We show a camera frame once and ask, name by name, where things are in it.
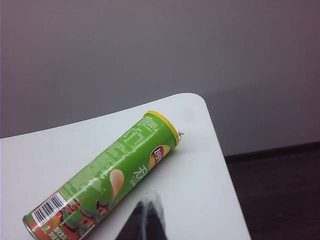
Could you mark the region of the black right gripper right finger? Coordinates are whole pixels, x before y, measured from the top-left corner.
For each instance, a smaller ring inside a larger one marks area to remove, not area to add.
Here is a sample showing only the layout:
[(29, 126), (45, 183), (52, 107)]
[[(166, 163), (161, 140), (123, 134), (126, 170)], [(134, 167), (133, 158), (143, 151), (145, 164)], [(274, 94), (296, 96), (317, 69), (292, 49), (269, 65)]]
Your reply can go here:
[(167, 240), (165, 214), (160, 195), (154, 190), (147, 195), (146, 239)]

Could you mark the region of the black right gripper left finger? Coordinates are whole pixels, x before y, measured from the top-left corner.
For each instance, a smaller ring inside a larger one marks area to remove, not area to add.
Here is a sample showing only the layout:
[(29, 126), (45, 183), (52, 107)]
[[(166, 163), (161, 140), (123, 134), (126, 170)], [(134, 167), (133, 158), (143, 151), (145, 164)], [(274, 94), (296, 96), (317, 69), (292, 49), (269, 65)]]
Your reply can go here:
[(146, 205), (139, 201), (121, 231), (117, 240), (145, 240), (146, 239)]

